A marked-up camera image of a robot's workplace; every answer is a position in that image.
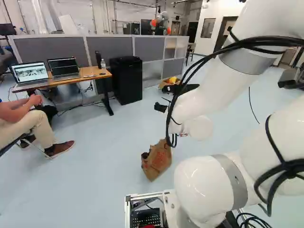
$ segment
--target gray cubicle partition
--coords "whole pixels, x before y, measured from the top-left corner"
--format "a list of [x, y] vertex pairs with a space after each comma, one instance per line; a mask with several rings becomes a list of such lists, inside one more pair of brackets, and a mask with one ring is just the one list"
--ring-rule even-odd
[[96, 66], [95, 51], [109, 65], [109, 59], [138, 56], [143, 60], [143, 87], [182, 74], [189, 37], [183, 36], [67, 36], [65, 34], [10, 36], [19, 62], [45, 61], [74, 56], [79, 66]]
[[22, 62], [44, 61], [47, 59], [75, 57], [81, 67], [88, 67], [83, 37], [39, 37], [14, 39]]
[[163, 59], [165, 38], [135, 37], [134, 55], [143, 62]]
[[182, 72], [184, 59], [172, 59], [167, 60], [163, 64], [162, 77], [168, 78], [172, 76], [178, 76]]
[[109, 59], [133, 55], [132, 37], [86, 37], [92, 65], [96, 66], [95, 51], [100, 51], [101, 58], [109, 65]]

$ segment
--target hand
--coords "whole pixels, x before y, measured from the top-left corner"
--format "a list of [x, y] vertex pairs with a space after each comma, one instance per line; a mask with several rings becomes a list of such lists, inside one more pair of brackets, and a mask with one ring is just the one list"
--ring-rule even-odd
[[29, 97], [29, 102], [31, 102], [33, 105], [41, 105], [42, 104], [42, 97], [39, 95], [32, 94]]

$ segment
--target laptop screen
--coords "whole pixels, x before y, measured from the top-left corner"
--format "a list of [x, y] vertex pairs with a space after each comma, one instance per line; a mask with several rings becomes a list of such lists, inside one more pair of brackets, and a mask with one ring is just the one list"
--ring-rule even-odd
[[48, 78], [48, 73], [44, 62], [12, 65], [11, 70], [17, 83]]
[[78, 65], [75, 58], [49, 59], [47, 62], [53, 76], [78, 74]]

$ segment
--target window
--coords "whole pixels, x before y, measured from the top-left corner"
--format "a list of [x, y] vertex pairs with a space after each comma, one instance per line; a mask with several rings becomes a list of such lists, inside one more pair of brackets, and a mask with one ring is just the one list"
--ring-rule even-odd
[[213, 27], [215, 23], [215, 18], [206, 18], [204, 20], [203, 29], [201, 30], [201, 38], [211, 38]]

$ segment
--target water bottle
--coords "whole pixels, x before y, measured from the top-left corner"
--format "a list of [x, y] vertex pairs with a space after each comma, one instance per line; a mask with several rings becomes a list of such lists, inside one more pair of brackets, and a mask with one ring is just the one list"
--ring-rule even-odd
[[101, 65], [101, 68], [102, 68], [102, 69], [105, 69], [105, 68], [106, 68], [106, 67], [105, 67], [105, 61], [104, 61], [103, 58], [101, 59], [100, 65]]

